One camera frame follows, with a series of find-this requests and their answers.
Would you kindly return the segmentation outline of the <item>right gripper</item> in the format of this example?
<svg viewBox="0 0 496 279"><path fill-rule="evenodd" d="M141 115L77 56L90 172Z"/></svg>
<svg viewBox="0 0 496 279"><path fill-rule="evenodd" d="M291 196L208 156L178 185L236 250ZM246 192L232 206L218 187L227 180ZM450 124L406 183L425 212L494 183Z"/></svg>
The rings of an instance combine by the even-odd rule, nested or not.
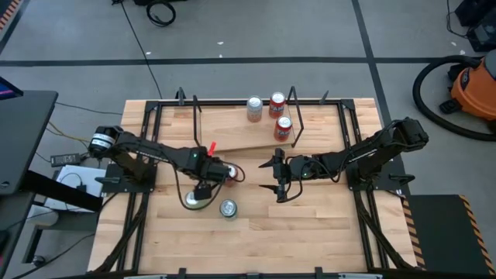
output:
<svg viewBox="0 0 496 279"><path fill-rule="evenodd" d="M276 148L273 157L266 163L263 163L259 168L272 167L273 177L277 180L278 185L261 184L261 188L271 190L277 196L277 203L285 203L292 201L298 197L298 194L288 197L288 192L291 189L293 178L292 170L289 161L295 157L286 157L285 152L281 148Z"/></svg>

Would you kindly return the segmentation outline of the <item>pale green beverage can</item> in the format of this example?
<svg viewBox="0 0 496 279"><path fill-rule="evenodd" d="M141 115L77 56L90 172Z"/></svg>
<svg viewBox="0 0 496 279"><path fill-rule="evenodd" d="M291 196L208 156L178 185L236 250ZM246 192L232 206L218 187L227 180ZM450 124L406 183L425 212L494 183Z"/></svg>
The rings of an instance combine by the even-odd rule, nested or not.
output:
<svg viewBox="0 0 496 279"><path fill-rule="evenodd" d="M184 203L187 208L189 208L192 211L195 211L195 210L201 210L203 207L205 207L205 205L208 203L208 199L197 200L195 198L194 192L189 191L184 196Z"/></svg>

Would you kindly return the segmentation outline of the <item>green soda can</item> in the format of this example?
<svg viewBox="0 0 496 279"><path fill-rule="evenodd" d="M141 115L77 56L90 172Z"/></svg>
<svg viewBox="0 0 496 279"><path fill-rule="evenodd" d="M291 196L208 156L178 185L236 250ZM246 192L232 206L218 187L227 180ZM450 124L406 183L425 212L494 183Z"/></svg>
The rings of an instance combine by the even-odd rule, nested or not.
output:
<svg viewBox="0 0 496 279"><path fill-rule="evenodd" d="M238 207L232 199L223 200L219 206L219 211L225 219L235 219Z"/></svg>

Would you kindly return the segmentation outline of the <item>orange Fanta soda can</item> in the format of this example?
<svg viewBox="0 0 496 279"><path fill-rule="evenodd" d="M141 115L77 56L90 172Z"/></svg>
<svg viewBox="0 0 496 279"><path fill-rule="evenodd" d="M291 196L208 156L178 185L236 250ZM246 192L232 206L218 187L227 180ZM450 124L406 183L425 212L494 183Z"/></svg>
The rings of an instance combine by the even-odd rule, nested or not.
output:
<svg viewBox="0 0 496 279"><path fill-rule="evenodd" d="M282 115L275 122L274 138L285 141L289 138L292 129L292 120L289 116Z"/></svg>
<svg viewBox="0 0 496 279"><path fill-rule="evenodd" d="M274 92L270 97L269 116L277 119L284 114L285 96L282 92Z"/></svg>

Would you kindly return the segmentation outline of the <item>silver pink beverage can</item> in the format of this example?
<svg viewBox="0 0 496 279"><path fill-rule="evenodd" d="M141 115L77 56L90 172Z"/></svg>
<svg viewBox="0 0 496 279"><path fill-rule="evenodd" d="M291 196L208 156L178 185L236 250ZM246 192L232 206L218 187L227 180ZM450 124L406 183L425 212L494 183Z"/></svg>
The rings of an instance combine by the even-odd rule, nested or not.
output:
<svg viewBox="0 0 496 279"><path fill-rule="evenodd" d="M251 122L259 122L262 118L263 101L260 97L254 95L247 99L246 114Z"/></svg>

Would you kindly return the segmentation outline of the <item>wooden shelf with black legs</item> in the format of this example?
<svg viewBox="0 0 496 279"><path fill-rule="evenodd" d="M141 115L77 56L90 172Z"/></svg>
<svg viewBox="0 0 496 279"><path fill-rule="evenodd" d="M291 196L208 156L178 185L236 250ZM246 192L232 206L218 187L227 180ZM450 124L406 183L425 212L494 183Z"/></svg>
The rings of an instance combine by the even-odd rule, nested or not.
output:
<svg viewBox="0 0 496 279"><path fill-rule="evenodd" d="M277 119L269 116L270 98L263 100L262 118L251 122L246 114L246 100L239 108L212 108L202 111L200 101L193 99L193 138L200 145L216 142L215 151L246 150L262 147L286 145L296 146L304 129L301 109L295 87L291 87L285 96L284 114L292 120L290 136L285 141L274 138Z"/></svg>

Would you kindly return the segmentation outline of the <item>black power adapter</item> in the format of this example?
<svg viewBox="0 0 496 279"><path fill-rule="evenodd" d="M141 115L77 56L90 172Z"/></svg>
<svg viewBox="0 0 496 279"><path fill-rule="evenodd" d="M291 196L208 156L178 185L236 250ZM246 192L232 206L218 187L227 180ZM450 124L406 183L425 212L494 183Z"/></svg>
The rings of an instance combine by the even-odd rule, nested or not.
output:
<svg viewBox="0 0 496 279"><path fill-rule="evenodd" d="M53 155L50 157L50 164L52 167L62 167L65 165L79 165L80 163L81 163L81 155L79 153Z"/></svg>

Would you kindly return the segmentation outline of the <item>black mat with hazard stripes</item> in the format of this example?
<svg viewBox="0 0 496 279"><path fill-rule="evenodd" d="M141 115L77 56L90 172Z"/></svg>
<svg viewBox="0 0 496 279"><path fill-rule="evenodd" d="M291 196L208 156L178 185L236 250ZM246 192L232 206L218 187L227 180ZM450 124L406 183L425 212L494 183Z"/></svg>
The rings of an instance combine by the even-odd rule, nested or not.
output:
<svg viewBox="0 0 496 279"><path fill-rule="evenodd" d="M496 279L496 268L465 196L410 195L402 205L418 267Z"/></svg>

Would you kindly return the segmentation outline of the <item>black desk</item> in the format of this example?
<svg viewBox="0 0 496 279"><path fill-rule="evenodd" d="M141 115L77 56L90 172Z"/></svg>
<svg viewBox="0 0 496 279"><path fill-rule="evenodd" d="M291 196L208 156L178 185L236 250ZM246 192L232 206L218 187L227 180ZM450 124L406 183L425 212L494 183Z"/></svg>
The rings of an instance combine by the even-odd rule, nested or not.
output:
<svg viewBox="0 0 496 279"><path fill-rule="evenodd" d="M29 169L58 93L25 91L0 101L0 279L6 272L35 195L98 212L102 198Z"/></svg>

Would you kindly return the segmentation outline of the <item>dark monitor screen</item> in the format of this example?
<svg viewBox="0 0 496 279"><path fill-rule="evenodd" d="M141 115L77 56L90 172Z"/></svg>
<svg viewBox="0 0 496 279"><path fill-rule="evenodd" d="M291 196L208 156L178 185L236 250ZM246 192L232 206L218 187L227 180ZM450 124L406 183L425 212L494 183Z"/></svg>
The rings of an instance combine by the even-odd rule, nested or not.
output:
<svg viewBox="0 0 496 279"><path fill-rule="evenodd" d="M24 92L0 76L0 100L22 97Z"/></svg>

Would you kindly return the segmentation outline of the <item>black equipment cases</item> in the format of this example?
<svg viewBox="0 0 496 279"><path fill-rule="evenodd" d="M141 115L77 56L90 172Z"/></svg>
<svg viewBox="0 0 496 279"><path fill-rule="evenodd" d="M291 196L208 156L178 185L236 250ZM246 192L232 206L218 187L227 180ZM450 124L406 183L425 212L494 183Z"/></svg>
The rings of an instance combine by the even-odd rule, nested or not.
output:
<svg viewBox="0 0 496 279"><path fill-rule="evenodd" d="M446 29L455 36L466 39L475 52L496 50L496 0L462 0L454 9L446 0ZM455 32L451 25L454 14L465 33Z"/></svg>

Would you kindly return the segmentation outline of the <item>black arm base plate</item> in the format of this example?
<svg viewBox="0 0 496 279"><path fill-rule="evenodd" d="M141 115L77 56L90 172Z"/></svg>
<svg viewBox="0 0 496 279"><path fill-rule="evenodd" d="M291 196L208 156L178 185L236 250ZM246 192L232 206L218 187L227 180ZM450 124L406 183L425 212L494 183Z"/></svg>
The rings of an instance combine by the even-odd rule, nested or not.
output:
<svg viewBox="0 0 496 279"><path fill-rule="evenodd" d="M358 163L346 167L346 179L351 191L401 190L406 185L400 186L396 181L391 181L389 174L406 173L394 161L387 162L378 171L369 174L361 174Z"/></svg>
<svg viewBox="0 0 496 279"><path fill-rule="evenodd" d="M109 164L104 177L120 177L119 184L102 184L102 191L106 193L146 193L155 188L157 167L148 165L144 178L135 178L131 173L126 173L117 164Z"/></svg>

